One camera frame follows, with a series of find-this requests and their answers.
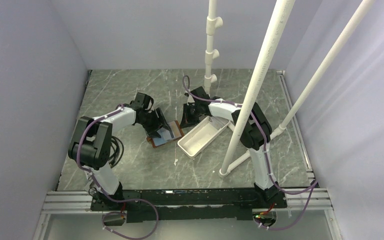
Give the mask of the brown leather card holder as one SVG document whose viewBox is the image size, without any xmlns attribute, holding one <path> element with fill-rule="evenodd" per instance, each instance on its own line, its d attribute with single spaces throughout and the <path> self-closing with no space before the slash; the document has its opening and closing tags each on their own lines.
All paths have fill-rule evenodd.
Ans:
<svg viewBox="0 0 384 240">
<path fill-rule="evenodd" d="M 180 124 L 177 120 L 168 123 L 168 129 L 161 128 L 157 131 L 160 137 L 147 137 L 146 140 L 153 148 L 160 147 L 162 145 L 175 142 L 181 139 L 185 134 L 180 128 Z"/>
</svg>

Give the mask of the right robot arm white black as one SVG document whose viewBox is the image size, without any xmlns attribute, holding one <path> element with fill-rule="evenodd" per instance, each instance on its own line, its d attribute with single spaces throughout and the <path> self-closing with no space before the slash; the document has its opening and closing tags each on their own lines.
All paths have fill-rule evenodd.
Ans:
<svg viewBox="0 0 384 240">
<path fill-rule="evenodd" d="M 210 97 L 203 87 L 187 90 L 189 97 L 183 105 L 181 128 L 192 129 L 178 141 L 178 146 L 191 159 L 202 152 L 227 128 L 238 122 L 241 107 L 237 103 L 219 97 Z M 269 143 L 272 127 L 257 103 L 245 123 L 240 136 L 241 144 L 247 149 L 254 169 L 254 189 L 256 202 L 260 207 L 287 206 L 285 194 L 277 187 L 269 158 Z"/>
</svg>

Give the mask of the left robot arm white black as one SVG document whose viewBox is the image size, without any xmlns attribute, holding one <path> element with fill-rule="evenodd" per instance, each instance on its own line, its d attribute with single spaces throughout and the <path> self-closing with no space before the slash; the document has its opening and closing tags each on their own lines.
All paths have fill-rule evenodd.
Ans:
<svg viewBox="0 0 384 240">
<path fill-rule="evenodd" d="M 124 203 L 123 186 L 110 167 L 112 137 L 128 126 L 139 124 L 150 138 L 161 138 L 159 131 L 170 131 L 161 108 L 154 108 L 154 99 L 137 93 L 129 104 L 97 117 L 83 116 L 75 126 L 67 155 L 90 176 L 96 189 L 104 195 L 104 204 L 111 210 Z"/>
</svg>

